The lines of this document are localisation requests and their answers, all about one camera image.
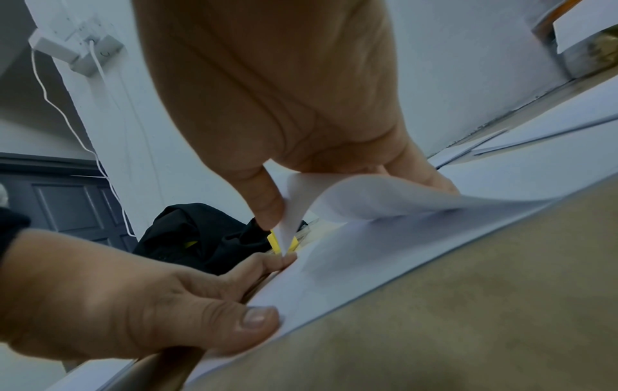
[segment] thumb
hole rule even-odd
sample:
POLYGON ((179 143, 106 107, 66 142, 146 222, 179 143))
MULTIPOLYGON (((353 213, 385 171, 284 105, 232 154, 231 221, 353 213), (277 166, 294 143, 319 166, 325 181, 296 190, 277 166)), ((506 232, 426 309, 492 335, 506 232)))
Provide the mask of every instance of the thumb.
POLYGON ((283 197, 263 166, 240 173, 222 173, 221 176, 245 199, 256 216, 257 223, 269 231, 283 218, 283 197))
POLYGON ((161 347, 190 346, 225 353, 246 350, 279 328, 274 307, 247 307, 232 301, 200 298, 186 293, 157 311, 155 335, 161 347))

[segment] gray door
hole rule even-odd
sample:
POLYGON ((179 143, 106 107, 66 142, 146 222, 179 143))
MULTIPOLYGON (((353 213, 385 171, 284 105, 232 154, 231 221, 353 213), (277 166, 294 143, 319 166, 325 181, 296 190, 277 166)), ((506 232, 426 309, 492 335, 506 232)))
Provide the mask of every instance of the gray door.
POLYGON ((11 210, 29 216, 32 227, 91 240, 131 252, 122 208, 107 180, 64 175, 0 173, 11 210))

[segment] tan surface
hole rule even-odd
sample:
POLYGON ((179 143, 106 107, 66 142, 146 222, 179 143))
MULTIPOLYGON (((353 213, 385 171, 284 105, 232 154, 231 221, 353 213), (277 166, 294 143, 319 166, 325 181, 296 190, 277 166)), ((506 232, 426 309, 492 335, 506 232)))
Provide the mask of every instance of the tan surface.
POLYGON ((618 179, 495 232, 189 390, 616 390, 618 179))

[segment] yellow object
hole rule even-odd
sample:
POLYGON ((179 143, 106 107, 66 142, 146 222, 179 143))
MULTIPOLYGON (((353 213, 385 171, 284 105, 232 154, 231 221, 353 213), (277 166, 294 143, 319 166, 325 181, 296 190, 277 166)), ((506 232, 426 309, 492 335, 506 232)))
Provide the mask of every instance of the yellow object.
MULTIPOLYGON (((272 231, 270 232, 270 235, 268 236, 268 242, 270 243, 270 246, 272 247, 272 250, 275 252, 275 254, 281 254, 281 248, 279 247, 279 243, 277 242, 275 233, 272 231)), ((296 247, 298 247, 298 239, 294 237, 292 239, 292 244, 290 245, 290 249, 288 251, 294 251, 296 250, 296 247)))

